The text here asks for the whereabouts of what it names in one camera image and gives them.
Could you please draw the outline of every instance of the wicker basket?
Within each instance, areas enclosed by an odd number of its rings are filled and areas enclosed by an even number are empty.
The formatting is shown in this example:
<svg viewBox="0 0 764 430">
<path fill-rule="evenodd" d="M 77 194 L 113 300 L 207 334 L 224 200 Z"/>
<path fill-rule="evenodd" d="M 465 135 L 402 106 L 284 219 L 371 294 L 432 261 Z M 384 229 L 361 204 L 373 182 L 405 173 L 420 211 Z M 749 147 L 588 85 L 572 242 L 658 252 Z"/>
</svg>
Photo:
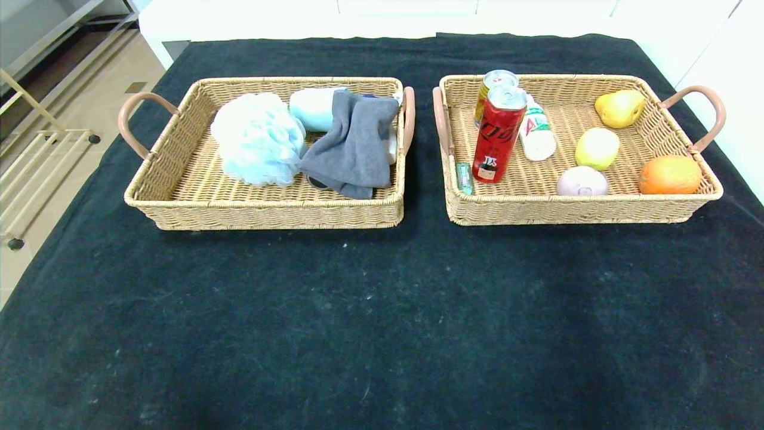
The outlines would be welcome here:
<svg viewBox="0 0 764 430">
<path fill-rule="evenodd" d="M 557 151 L 544 161 L 530 161 L 522 145 L 515 145 L 504 179 L 499 184 L 475 181 L 474 194 L 467 195 L 458 189 L 455 163 L 472 162 L 478 136 L 474 104 L 481 81 L 481 75 L 447 76 L 432 91 L 446 210 L 457 224 L 678 223 L 722 195 L 721 184 L 700 154 L 724 124 L 724 106 L 716 94 L 695 86 L 661 102 L 645 81 L 608 75 L 521 75 L 520 86 L 544 106 L 557 138 Z M 556 195 L 560 174 L 576 165 L 578 138 L 590 127 L 603 126 L 594 101 L 624 89 L 640 91 L 647 104 L 634 125 L 614 130 L 621 146 L 615 162 L 603 172 L 610 182 L 608 195 Z M 668 111 L 691 91 L 708 96 L 717 109 L 716 125 L 696 145 Z M 669 154 L 686 155 L 698 163 L 703 174 L 700 189 L 684 195 L 640 194 L 638 179 L 644 163 Z"/>
<path fill-rule="evenodd" d="M 245 93 L 273 92 L 288 102 L 303 88 L 346 86 L 356 93 L 392 96 L 403 91 L 394 78 L 253 77 L 204 79 L 194 83 L 176 108 L 153 93 L 139 93 L 122 107 L 118 126 L 144 161 L 125 191 L 125 202 L 142 210 L 163 230 L 351 229 L 396 226 L 403 219 L 406 153 L 414 126 L 414 94 L 404 91 L 397 127 L 397 162 L 391 186 L 370 200 L 352 200 L 312 187 L 303 174 L 289 187 L 255 187 L 222 171 L 218 144 L 209 126 L 221 106 Z M 128 129 L 128 117 L 143 99 L 153 99 L 173 116 L 151 151 Z M 308 133 L 308 145 L 321 137 Z"/>
</svg>

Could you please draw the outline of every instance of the basket handle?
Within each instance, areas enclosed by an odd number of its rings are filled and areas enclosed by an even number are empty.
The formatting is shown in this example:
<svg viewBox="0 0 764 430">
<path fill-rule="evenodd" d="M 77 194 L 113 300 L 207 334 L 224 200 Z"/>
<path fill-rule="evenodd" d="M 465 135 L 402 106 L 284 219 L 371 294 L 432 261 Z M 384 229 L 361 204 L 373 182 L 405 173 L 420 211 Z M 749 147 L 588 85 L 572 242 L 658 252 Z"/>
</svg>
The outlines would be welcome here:
<svg viewBox="0 0 764 430">
<path fill-rule="evenodd" d="M 178 108 L 176 108 L 172 103 L 165 100 L 162 96 L 159 96 L 154 93 L 136 93 L 132 96 L 130 96 L 127 101 L 125 101 L 125 104 L 122 105 L 122 108 L 119 109 L 119 114 L 117 115 L 117 129 L 119 129 L 119 134 L 122 135 L 122 138 L 125 139 L 125 141 L 130 145 L 131 148 L 133 148 L 133 151 L 135 151 L 136 154 L 138 154 L 141 158 L 144 160 L 148 158 L 149 151 L 146 149 L 145 146 L 141 145 L 141 143 L 133 136 L 133 133 L 130 131 L 130 128 L 128 127 L 128 120 L 130 119 L 130 114 L 133 113 L 135 110 L 135 106 L 142 102 L 145 99 L 151 99 L 159 104 L 162 105 L 163 108 L 167 109 L 167 111 L 175 115 L 178 113 Z"/>
<path fill-rule="evenodd" d="M 661 103 L 661 107 L 668 109 L 671 106 L 675 105 L 679 100 L 681 100 L 682 97 L 687 96 L 689 93 L 696 93 L 696 92 L 706 96 L 708 101 L 711 102 L 711 105 L 714 106 L 714 110 L 716 110 L 716 113 L 717 113 L 717 118 L 716 118 L 716 122 L 714 123 L 714 126 L 711 127 L 711 130 L 709 130 L 709 132 L 705 136 L 703 136 L 701 140 L 695 143 L 695 148 L 698 150 L 698 152 L 700 152 L 706 149 L 708 144 L 710 144 L 711 141 L 714 140 L 714 138 L 721 131 L 721 128 L 724 127 L 724 122 L 727 121 L 727 110 L 724 108 L 724 103 L 722 103 L 721 98 L 719 98 L 719 95 L 716 94 L 715 91 L 713 91 L 711 88 L 708 88 L 707 86 L 702 86 L 702 85 L 688 86 L 687 88 L 684 88 L 683 90 L 679 90 L 676 94 L 664 100 Z"/>
<path fill-rule="evenodd" d="M 451 140 L 451 130 L 446 120 L 446 112 L 443 108 L 443 94 L 440 87 L 432 89 L 432 108 L 435 110 L 435 126 L 438 128 L 438 137 L 440 139 L 440 148 L 446 155 L 454 154 L 454 142 Z"/>
<path fill-rule="evenodd" d="M 414 119 L 416 118 L 414 89 L 410 86 L 403 89 L 403 104 L 406 105 L 406 118 L 403 125 L 403 156 L 405 157 L 409 153 L 411 141 L 414 139 Z"/>
</svg>

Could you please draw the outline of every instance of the yellow-green fruit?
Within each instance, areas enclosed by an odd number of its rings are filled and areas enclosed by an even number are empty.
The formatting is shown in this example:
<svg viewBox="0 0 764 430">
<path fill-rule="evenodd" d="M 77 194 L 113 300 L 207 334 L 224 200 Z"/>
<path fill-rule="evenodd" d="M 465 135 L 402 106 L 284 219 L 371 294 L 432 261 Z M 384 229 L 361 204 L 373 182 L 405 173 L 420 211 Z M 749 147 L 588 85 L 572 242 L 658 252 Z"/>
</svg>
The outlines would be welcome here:
<svg viewBox="0 0 764 430">
<path fill-rule="evenodd" d="M 605 170 L 613 164 L 619 147 L 620 140 L 612 131 L 601 127 L 589 129 L 575 147 L 575 162 L 579 166 Z"/>
<path fill-rule="evenodd" d="M 636 90 L 621 90 L 599 96 L 594 110 L 602 123 L 614 129 L 632 125 L 645 109 L 645 96 Z"/>
</svg>

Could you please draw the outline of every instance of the gray towel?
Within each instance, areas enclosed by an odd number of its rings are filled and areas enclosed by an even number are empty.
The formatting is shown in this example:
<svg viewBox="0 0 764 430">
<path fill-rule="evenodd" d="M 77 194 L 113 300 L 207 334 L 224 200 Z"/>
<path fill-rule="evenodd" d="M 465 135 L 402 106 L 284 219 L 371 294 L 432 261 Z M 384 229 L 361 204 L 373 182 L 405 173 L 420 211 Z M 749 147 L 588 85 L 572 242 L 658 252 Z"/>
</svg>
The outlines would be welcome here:
<svg viewBox="0 0 764 430">
<path fill-rule="evenodd" d="M 340 194 L 371 199 L 374 188 L 390 186 L 385 140 L 397 112 L 392 97 L 335 91 L 332 127 L 308 149 L 299 169 Z"/>
</svg>

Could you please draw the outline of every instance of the dark green blanket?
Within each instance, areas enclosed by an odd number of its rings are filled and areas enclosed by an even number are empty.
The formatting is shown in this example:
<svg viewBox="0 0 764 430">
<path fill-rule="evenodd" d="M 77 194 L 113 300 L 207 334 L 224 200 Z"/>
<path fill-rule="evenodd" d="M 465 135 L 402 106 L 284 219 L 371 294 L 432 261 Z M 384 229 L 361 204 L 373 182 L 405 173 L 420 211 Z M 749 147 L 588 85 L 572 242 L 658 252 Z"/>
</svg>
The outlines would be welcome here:
<svg viewBox="0 0 764 430">
<path fill-rule="evenodd" d="M 672 94 L 597 35 L 191 44 L 155 89 L 173 103 L 204 77 L 413 86 L 406 216 L 164 232 L 122 200 L 140 160 L 118 138 L 0 313 L 0 428 L 764 428 L 764 210 L 733 166 L 704 153 L 725 194 L 686 223 L 456 226 L 431 89 L 495 68 Z"/>
</svg>

